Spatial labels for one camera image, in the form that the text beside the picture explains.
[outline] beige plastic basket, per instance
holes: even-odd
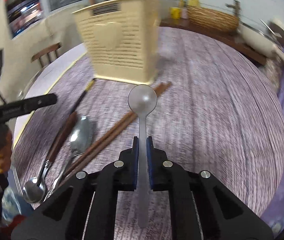
[[[158,0],[111,0],[74,12],[95,77],[151,84],[156,77]]]
[[[222,32],[235,31],[239,23],[238,17],[209,8],[187,6],[187,13],[195,24]]]

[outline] metal spoon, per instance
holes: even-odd
[[[41,201],[46,193],[46,185],[44,183],[48,170],[51,168],[58,155],[63,143],[68,138],[71,130],[77,121],[77,113],[73,112],[66,120],[64,126],[58,132],[52,146],[47,154],[46,160],[41,168],[39,177],[29,179],[23,186],[23,198],[28,203],[37,203]]]
[[[134,87],[128,97],[129,107],[139,117],[138,225],[146,228],[149,210],[149,174],[146,156],[146,117],[155,109],[157,96],[147,85]]]
[[[64,172],[69,163],[71,163],[72,159],[75,156],[83,154],[85,150],[90,146],[92,142],[93,131],[94,123],[90,122],[89,117],[81,117],[81,119],[79,119],[79,121],[75,125],[70,137],[70,148],[72,153],[69,157],[66,157],[64,159],[60,173],[53,182],[52,187],[46,195],[44,201],[46,201],[48,197],[52,195],[54,190],[59,186],[60,182],[63,179]]]
[[[260,19],[260,21],[269,29],[269,31],[274,35],[274,38],[282,38],[282,35],[279,33],[275,33],[274,31],[272,31],[272,29],[263,21]]]

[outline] black gripper frame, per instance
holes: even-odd
[[[269,240],[271,229],[211,173],[185,171],[147,139],[150,187],[168,191],[173,240]],[[124,163],[101,171],[78,172],[18,225],[12,240],[113,240],[118,191],[134,191],[138,174],[138,138],[120,153]]]

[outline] label on basket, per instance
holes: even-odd
[[[103,13],[108,13],[108,12],[116,12],[120,11],[120,6],[119,3],[113,3],[110,5],[105,5],[101,6],[99,8],[92,9],[92,15],[98,15],[98,14],[103,14]]]

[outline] small bottle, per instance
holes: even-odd
[[[186,0],[179,0],[179,8],[183,8],[186,4]]]
[[[187,5],[189,6],[196,6],[196,7],[200,7],[200,1],[199,0],[188,0]]]
[[[182,8],[182,11],[181,11],[181,18],[182,19],[188,19],[188,15],[187,15],[187,8],[186,7],[183,7]]]

